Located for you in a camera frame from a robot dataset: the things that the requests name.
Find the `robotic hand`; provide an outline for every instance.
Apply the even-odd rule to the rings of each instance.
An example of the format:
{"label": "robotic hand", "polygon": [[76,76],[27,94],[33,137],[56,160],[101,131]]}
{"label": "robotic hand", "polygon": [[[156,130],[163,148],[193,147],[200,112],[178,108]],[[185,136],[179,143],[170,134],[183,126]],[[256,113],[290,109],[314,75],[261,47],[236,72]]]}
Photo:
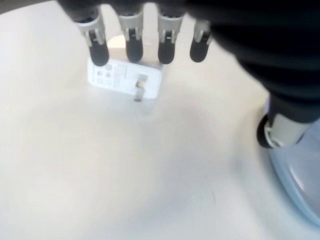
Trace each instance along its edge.
{"label": "robotic hand", "polygon": [[[0,14],[45,0],[0,1]],[[118,14],[132,62],[143,56],[145,0],[58,0],[85,37],[92,61],[103,66],[109,53],[101,4]],[[266,148],[299,142],[320,117],[320,3],[299,0],[155,0],[158,6],[158,58],[174,59],[186,12],[197,19],[190,57],[199,63],[213,38],[270,92],[269,112],[257,128]]]}

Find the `white tabletop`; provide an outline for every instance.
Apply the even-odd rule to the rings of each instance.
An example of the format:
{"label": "white tabletop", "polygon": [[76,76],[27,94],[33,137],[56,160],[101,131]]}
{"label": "white tabletop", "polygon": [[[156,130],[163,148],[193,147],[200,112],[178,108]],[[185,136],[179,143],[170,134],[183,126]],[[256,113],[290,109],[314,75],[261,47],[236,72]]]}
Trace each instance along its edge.
{"label": "white tabletop", "polygon": [[[147,61],[156,22],[148,4]],[[193,26],[158,99],[136,103],[88,84],[85,40],[56,2],[0,15],[1,240],[320,240],[257,145],[267,92],[215,42],[193,63]]]}

